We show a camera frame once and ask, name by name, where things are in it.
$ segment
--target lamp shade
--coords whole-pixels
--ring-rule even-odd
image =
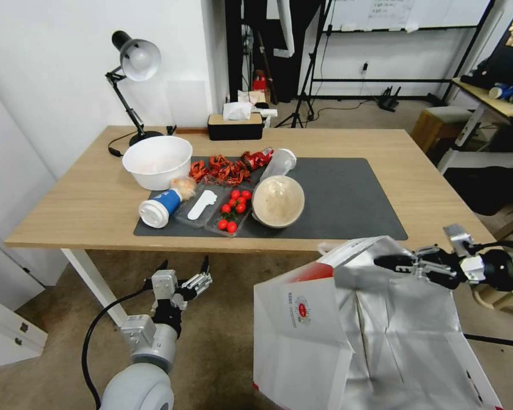
[[[116,31],[112,34],[112,44],[120,51],[120,66],[127,78],[145,81],[158,71],[161,54],[154,43]]]

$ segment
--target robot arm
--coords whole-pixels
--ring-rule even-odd
[[[108,383],[103,410],[172,410],[173,390],[169,373],[173,368],[176,342],[181,335],[181,313],[188,302],[213,283],[209,257],[200,273],[178,280],[165,262],[152,276],[156,301],[154,316],[128,316],[120,332],[131,348],[133,364]]]
[[[488,284],[504,292],[513,290],[513,241],[474,244],[469,233],[460,225],[450,225],[444,230],[453,247],[451,253],[434,245],[420,248],[411,256],[379,257],[374,263],[396,272],[426,277],[448,289],[455,289],[460,283],[467,282],[471,285]],[[485,248],[498,246],[511,249],[491,249],[478,253]]]

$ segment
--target clear plastic tray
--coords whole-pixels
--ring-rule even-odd
[[[233,190],[239,190],[239,192],[241,192],[241,191],[249,191],[249,192],[251,192],[251,199],[248,200],[245,203],[246,204],[246,209],[245,209],[244,213],[242,213],[242,214],[235,214],[235,219],[233,220],[233,222],[235,222],[238,225],[238,229],[234,233],[228,233],[228,231],[221,231],[218,228],[218,222],[222,219],[221,208],[222,208],[222,206],[224,204],[228,203],[228,201],[230,200],[230,193]],[[215,209],[215,211],[213,212],[213,214],[211,215],[211,217],[209,218],[209,220],[205,224],[205,229],[207,229],[208,231],[211,231],[211,232],[218,233],[220,235],[228,236],[228,237],[235,237],[235,236],[237,236],[239,231],[241,230],[241,227],[243,226],[243,223],[245,222],[247,217],[250,214],[252,214],[252,212],[253,212],[253,202],[252,202],[253,191],[254,191],[253,187],[250,187],[250,186],[245,185],[245,184],[240,184],[240,185],[238,185],[236,187],[229,188],[226,196],[222,199],[222,201],[220,202],[220,205]]]
[[[213,205],[207,205],[198,219],[188,219],[188,212],[190,212],[192,207],[196,204],[196,202],[198,202],[201,194],[207,190],[212,191],[217,195],[217,201]],[[190,225],[194,228],[201,228],[205,225],[205,223],[209,220],[217,208],[220,210],[220,207],[224,203],[226,196],[228,196],[228,198],[230,197],[230,190],[231,187],[229,186],[205,185],[203,182],[200,182],[196,187],[196,194],[186,202],[181,203],[179,208],[173,214],[173,217],[177,221],[186,225]]]

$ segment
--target light stand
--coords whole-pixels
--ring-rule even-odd
[[[308,113],[308,120],[311,121],[314,119],[314,109],[312,107],[311,99],[311,89],[310,95],[306,94],[306,85],[308,84],[308,80],[310,79],[310,74],[315,69],[315,59],[317,55],[317,49],[319,48],[319,42],[321,40],[321,35],[323,33],[323,28],[325,27],[325,21],[327,20],[327,15],[329,14],[329,9],[331,8],[333,0],[329,0],[327,7],[325,8],[326,0],[322,0],[321,6],[319,6],[319,21],[317,23],[317,36],[315,39],[315,45],[313,47],[313,51],[310,53],[310,64],[308,65],[308,69],[306,71],[306,77],[304,78],[304,84],[302,85],[302,91],[298,96],[298,102],[296,103],[295,111],[290,114],[287,118],[277,124],[275,127],[280,127],[285,124],[287,121],[292,119],[291,128],[296,128],[296,122],[300,124],[301,128],[304,128],[304,124],[302,124],[302,120],[300,119],[300,107],[302,106],[302,101],[305,101],[308,104],[308,108],[310,112]]]
[[[129,145],[136,144],[145,138],[162,136],[163,134],[158,131],[144,130],[141,117],[127,104],[117,85],[118,81],[122,81],[124,78],[129,78],[133,81],[146,81],[156,74],[161,64],[160,50],[149,41],[132,39],[125,31],[116,31],[112,34],[112,44],[120,52],[120,66],[111,72],[107,72],[105,77],[124,105],[127,115],[137,128],[137,134],[129,140]],[[123,75],[118,74],[120,70],[124,72]]]
[[[127,104],[127,101],[125,100],[124,96],[121,94],[120,90],[118,89],[118,81],[122,81],[124,78],[127,78],[125,75],[118,74],[118,71],[121,70],[120,67],[116,67],[113,71],[107,72],[105,74],[108,82],[116,91],[116,94],[118,95],[118,98],[120,99],[121,103],[125,107],[125,112],[127,112],[127,115],[133,121],[135,124],[135,127],[137,128],[137,134],[135,134],[131,139],[129,140],[129,145],[133,145],[138,143],[139,141],[144,140],[145,138],[149,137],[158,137],[162,136],[163,134],[158,131],[145,131],[144,130],[144,124],[141,120],[141,117],[137,114],[137,112]]]

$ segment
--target lamp base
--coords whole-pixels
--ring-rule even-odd
[[[163,134],[161,132],[158,132],[158,131],[145,131],[143,136],[141,134],[137,133],[136,135],[131,137],[131,139],[129,140],[129,146],[132,146],[133,144],[136,144],[139,141],[145,140],[147,138],[159,137],[159,136],[162,136],[162,135]]]

